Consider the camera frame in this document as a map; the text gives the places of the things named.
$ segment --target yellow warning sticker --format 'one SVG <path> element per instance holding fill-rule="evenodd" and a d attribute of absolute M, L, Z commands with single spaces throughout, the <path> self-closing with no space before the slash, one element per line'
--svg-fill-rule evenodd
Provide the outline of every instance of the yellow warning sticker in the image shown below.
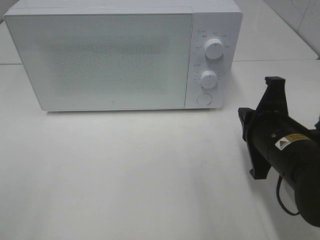
<path fill-rule="evenodd" d="M 282 151 L 286 146 L 299 140 L 310 140 L 310 138 L 301 133 L 293 133 L 279 139 L 279 141 L 275 143 L 275 146 Z"/>

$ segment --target black device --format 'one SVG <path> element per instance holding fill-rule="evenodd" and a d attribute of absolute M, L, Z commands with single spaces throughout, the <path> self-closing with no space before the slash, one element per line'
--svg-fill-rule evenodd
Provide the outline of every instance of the black device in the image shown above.
<path fill-rule="evenodd" d="M 256 110 L 238 109 L 254 179 L 266 179 L 272 167 L 279 173 L 276 188 L 281 207 L 320 227 L 320 120 L 307 129 L 289 117 L 285 79 L 266 77 L 267 89 Z M 288 211 L 279 197 L 284 179 L 293 189 L 298 213 Z"/>

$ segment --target microwave casing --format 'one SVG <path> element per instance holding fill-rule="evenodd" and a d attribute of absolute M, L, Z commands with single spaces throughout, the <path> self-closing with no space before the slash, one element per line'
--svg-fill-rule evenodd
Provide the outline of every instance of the microwave casing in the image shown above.
<path fill-rule="evenodd" d="M 20 0 L 4 20 L 43 110 L 105 111 L 220 108 L 242 17 L 232 0 Z"/>

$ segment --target power level knob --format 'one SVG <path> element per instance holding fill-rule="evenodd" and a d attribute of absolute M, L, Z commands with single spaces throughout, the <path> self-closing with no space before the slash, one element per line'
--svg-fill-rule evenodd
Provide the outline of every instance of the power level knob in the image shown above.
<path fill-rule="evenodd" d="M 200 84 L 205 89 L 212 89 L 218 83 L 218 76 L 214 71 L 204 71 L 200 77 Z"/>
<path fill-rule="evenodd" d="M 219 38 L 211 38 L 204 44 L 204 53 L 208 59 L 218 59 L 224 54 L 224 48 Z"/>

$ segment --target black cable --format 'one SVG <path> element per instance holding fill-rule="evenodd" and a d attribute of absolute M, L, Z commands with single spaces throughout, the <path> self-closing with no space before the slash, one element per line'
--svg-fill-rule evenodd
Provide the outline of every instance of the black cable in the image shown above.
<path fill-rule="evenodd" d="M 280 186 L 281 186 L 281 182 L 282 182 L 282 176 L 279 175 L 279 179 L 278 179 L 278 183 L 276 184 L 276 199 L 278 200 L 278 203 L 280 204 L 281 208 L 289 215 L 291 216 L 297 216 L 300 214 L 300 212 L 297 212 L 297 213 L 293 213 L 291 211 L 289 211 L 285 205 L 283 204 L 283 202 L 281 201 L 281 198 L 280 198 Z"/>

